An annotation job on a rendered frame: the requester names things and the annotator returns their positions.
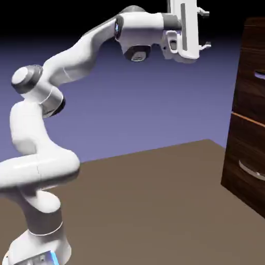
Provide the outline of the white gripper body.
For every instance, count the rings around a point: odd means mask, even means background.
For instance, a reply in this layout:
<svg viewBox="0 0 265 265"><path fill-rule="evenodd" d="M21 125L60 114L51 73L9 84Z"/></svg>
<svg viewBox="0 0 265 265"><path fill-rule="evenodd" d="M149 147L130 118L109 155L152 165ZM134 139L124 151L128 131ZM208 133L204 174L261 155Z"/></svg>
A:
<svg viewBox="0 0 265 265"><path fill-rule="evenodd" d="M182 24L177 33L177 51L185 59L199 58L197 0L167 0L167 12L176 15Z"/></svg>

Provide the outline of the dark wood drawer front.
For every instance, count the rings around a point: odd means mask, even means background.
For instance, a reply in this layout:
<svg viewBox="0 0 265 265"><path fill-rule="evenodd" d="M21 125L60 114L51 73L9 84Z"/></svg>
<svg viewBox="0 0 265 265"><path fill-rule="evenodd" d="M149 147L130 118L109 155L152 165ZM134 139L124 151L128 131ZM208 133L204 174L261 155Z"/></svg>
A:
<svg viewBox="0 0 265 265"><path fill-rule="evenodd" d="M248 18L242 34L232 111L265 124L265 80L255 70L265 70L265 17Z"/></svg>
<svg viewBox="0 0 265 265"><path fill-rule="evenodd" d="M239 161L265 174L265 127L232 114L221 185L265 218L265 181L242 170Z"/></svg>

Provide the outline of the dark wood cabinet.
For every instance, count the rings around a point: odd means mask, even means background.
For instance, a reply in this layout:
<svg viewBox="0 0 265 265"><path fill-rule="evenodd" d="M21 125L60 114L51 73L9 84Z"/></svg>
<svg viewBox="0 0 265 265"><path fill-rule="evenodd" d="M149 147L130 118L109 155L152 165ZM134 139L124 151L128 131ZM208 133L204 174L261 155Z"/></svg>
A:
<svg viewBox="0 0 265 265"><path fill-rule="evenodd" d="M221 184L265 219L265 17L245 21Z"/></svg>

